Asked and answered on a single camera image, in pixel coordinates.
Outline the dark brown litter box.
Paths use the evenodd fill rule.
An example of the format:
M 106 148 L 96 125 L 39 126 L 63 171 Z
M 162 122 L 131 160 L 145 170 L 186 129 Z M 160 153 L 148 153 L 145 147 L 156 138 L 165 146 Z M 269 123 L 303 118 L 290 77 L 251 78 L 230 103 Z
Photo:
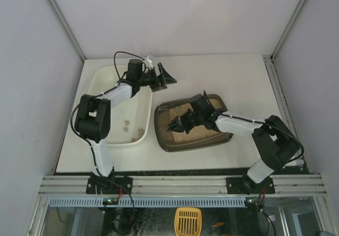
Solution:
M 166 152 L 182 152 L 228 143 L 231 133 L 218 133 L 204 126 L 194 127 L 188 134 L 168 132 L 167 125 L 175 117 L 192 110 L 189 99 L 179 99 L 160 104 L 154 112 L 154 127 L 157 141 Z

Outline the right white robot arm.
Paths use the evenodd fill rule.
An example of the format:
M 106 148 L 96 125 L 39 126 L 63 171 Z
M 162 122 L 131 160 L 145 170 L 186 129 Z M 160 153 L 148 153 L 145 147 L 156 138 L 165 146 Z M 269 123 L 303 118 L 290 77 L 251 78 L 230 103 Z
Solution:
M 301 141 L 278 116 L 271 115 L 263 120 L 238 116 L 215 108 L 205 93 L 193 96 L 189 104 L 192 108 L 175 117 L 167 131 L 188 134 L 194 127 L 204 126 L 219 133 L 251 137 L 260 158 L 243 176 L 247 188 L 261 184 L 305 152 Z

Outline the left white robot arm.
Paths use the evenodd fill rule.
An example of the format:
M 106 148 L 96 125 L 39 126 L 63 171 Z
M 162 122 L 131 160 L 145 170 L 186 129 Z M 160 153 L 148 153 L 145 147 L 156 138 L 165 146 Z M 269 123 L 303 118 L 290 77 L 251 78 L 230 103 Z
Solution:
M 114 166 L 109 158 L 106 138 L 111 129 L 111 110 L 133 98 L 141 87 L 149 87 L 152 92 L 164 90 L 176 84 L 162 63 L 153 66 L 149 57 L 130 59 L 125 71 L 114 87 L 98 95 L 84 94 L 72 111 L 70 127 L 74 134 L 90 147 L 94 162 L 94 175 L 110 178 Z

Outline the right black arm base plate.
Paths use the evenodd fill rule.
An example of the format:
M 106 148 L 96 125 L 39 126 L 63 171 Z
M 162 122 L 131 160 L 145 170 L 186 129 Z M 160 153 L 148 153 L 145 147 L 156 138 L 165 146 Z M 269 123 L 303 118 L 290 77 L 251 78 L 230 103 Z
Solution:
M 227 177 L 226 187 L 228 194 L 259 194 L 265 190 L 267 194 L 275 194 L 273 179 L 268 177 L 261 183 L 255 183 L 248 177 Z

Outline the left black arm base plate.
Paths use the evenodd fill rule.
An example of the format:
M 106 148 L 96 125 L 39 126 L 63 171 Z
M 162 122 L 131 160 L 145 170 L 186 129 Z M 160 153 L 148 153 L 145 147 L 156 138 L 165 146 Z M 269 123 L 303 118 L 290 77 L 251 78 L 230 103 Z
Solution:
M 133 179 L 131 177 L 115 177 L 112 180 L 92 175 L 86 185 L 86 194 L 127 194 L 131 193 Z

